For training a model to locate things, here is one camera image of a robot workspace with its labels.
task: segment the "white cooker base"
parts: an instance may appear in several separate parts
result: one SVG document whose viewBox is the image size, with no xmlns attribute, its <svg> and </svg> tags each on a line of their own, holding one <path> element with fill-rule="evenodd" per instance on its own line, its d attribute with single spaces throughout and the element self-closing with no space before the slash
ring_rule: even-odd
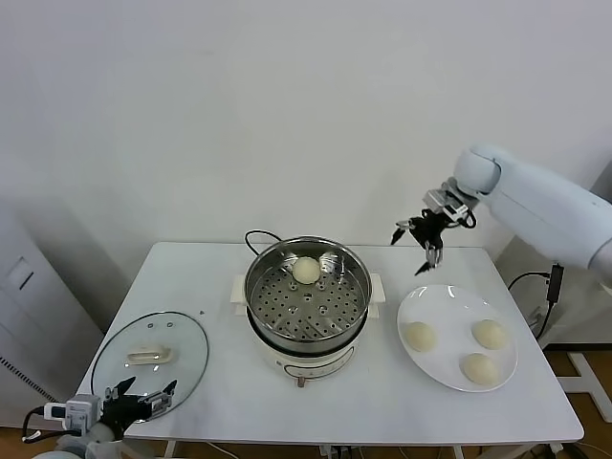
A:
<svg viewBox="0 0 612 459">
<path fill-rule="evenodd" d="M 301 358 L 282 354 L 259 337 L 255 336 L 255 339 L 268 365 L 285 377 L 295 379 L 298 387 L 303 387 L 307 381 L 319 380 L 339 371 L 355 354 L 359 340 L 354 339 L 346 347 L 329 356 Z"/>
</svg>

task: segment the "air vent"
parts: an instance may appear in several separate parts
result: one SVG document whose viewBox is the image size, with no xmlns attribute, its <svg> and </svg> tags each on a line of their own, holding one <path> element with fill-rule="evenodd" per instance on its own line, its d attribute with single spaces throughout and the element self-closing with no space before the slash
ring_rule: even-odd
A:
<svg viewBox="0 0 612 459">
<path fill-rule="evenodd" d="M 4 357 L 0 356 L 0 365 L 4 366 L 5 368 L 7 368 L 13 375 L 15 375 L 17 378 L 19 378 L 21 381 L 23 381 L 25 384 L 27 384 L 29 387 L 31 387 L 32 389 L 34 389 L 36 392 L 38 392 L 40 395 L 42 395 L 45 399 L 47 399 L 49 402 L 57 402 L 57 400 L 55 399 L 54 396 L 52 396 L 49 392 L 47 392 L 45 389 L 43 389 L 42 387 L 40 387 L 37 383 L 35 383 L 34 381 L 32 381 L 30 378 L 28 378 L 26 375 L 24 375 L 21 371 L 19 371 L 15 365 L 13 365 L 12 363 L 10 363 L 9 361 L 7 361 Z"/>
</svg>

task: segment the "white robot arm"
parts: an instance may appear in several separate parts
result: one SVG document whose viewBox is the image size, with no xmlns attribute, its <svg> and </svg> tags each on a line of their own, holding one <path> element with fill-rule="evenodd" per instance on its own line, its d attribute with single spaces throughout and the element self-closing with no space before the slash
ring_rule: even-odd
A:
<svg viewBox="0 0 612 459">
<path fill-rule="evenodd" d="M 22 427 L 22 441 L 36 443 L 61 436 L 54 451 L 43 452 L 33 459 L 120 459 L 129 447 L 122 443 L 123 434 L 133 423 L 146 421 L 172 406 L 177 381 L 148 395 L 128 395 L 136 377 L 107 388 L 104 400 L 96 395 L 76 395 L 65 404 L 45 404 L 28 413 Z M 28 434 L 32 415 L 61 421 L 64 430 Z"/>
<path fill-rule="evenodd" d="M 399 222 L 392 244 L 410 230 L 426 249 L 421 273 L 442 260 L 442 230 L 473 228 L 471 210 L 493 217 L 536 251 L 566 266 L 590 269 L 612 282 L 612 206 L 551 171 L 521 163 L 489 145 L 461 153 L 453 177 L 427 192 L 422 217 Z"/>
</svg>

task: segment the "table leg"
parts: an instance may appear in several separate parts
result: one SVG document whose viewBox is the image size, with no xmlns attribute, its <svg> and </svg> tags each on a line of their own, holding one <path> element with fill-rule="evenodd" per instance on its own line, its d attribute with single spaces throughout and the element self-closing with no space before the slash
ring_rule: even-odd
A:
<svg viewBox="0 0 612 459">
<path fill-rule="evenodd" d="M 334 453 L 331 445 L 319 445 L 318 452 L 320 452 L 321 456 L 327 456 L 327 459 L 332 459 L 332 454 Z"/>
<path fill-rule="evenodd" d="M 455 459 L 464 459 L 463 450 L 461 446 L 455 445 L 452 447 L 452 452 L 455 453 Z"/>
<path fill-rule="evenodd" d="M 566 394 L 586 392 L 591 396 L 593 402 L 607 423 L 612 423 L 612 402 L 605 389 L 593 372 L 591 365 L 583 354 L 572 352 L 568 354 L 570 361 L 580 376 L 562 376 L 558 381 Z"/>
<path fill-rule="evenodd" d="M 174 449 L 176 449 L 176 442 L 174 440 L 168 440 L 165 446 L 164 457 L 174 457 Z"/>
<path fill-rule="evenodd" d="M 504 445 L 500 447 L 490 447 L 476 459 L 514 459 L 515 457 L 529 451 L 536 445 L 537 443 L 529 443 L 526 445 Z"/>
</svg>

